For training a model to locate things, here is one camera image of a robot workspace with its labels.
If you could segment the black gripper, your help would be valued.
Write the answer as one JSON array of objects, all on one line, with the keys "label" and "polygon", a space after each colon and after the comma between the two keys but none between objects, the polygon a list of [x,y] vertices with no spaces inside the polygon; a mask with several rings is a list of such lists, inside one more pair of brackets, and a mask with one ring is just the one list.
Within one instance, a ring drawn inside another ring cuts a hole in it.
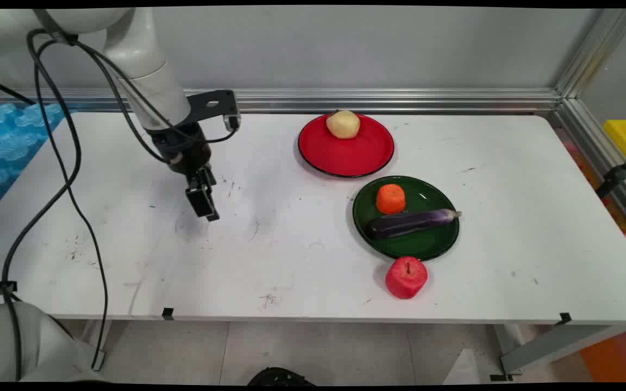
[{"label": "black gripper", "polygon": [[169,162],[169,169],[191,175],[185,195],[196,215],[208,221],[219,220],[212,197],[212,188],[218,183],[209,166],[212,151],[209,144],[198,142],[205,139],[204,132],[198,122],[184,122],[177,129],[181,134],[171,129],[147,133],[161,157]]}]

